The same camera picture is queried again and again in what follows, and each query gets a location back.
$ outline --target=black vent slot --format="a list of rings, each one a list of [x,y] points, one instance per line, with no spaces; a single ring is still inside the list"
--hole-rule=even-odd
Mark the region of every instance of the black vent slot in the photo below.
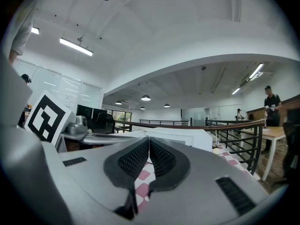
[[[147,161],[148,152],[149,142],[147,140],[128,154],[120,157],[118,165],[127,175],[137,179]]]
[[[176,157],[153,141],[150,141],[150,158],[156,177],[165,175],[176,165]]]
[[[67,167],[67,166],[71,166],[77,163],[82,163],[86,161],[86,159],[84,157],[78,157],[78,158],[74,158],[71,160],[67,160],[67,161],[63,161],[63,164]]]
[[[255,207],[250,198],[228,177],[216,180],[228,200],[237,210],[239,215],[249,212]]]

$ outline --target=shoe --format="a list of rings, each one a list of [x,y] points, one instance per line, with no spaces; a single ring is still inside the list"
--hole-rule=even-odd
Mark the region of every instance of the shoe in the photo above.
[[[269,153],[269,151],[266,149],[261,152],[261,154],[267,154],[267,153]]]

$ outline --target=black cap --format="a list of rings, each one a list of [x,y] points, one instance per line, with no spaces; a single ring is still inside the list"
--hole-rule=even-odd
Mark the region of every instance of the black cap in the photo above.
[[[21,76],[21,78],[26,82],[26,83],[30,83],[31,79],[29,78],[29,76],[27,74],[23,74]]]

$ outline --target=black t-shirt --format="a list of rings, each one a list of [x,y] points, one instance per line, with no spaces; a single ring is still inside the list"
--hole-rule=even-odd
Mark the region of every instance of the black t-shirt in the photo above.
[[[268,112],[268,119],[276,119],[279,117],[279,110],[271,111],[271,108],[277,107],[280,102],[281,102],[280,98],[276,94],[273,94],[272,97],[267,97],[264,100],[264,106],[269,106],[270,108]]]

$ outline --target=wooden tabletop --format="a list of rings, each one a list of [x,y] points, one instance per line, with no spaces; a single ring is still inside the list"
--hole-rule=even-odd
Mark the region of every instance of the wooden tabletop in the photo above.
[[[277,138],[285,136],[285,132],[283,130],[283,127],[268,127],[267,131],[262,130],[262,136],[263,137],[269,137],[269,138]],[[254,133],[254,129],[244,129],[243,131],[248,133]]]

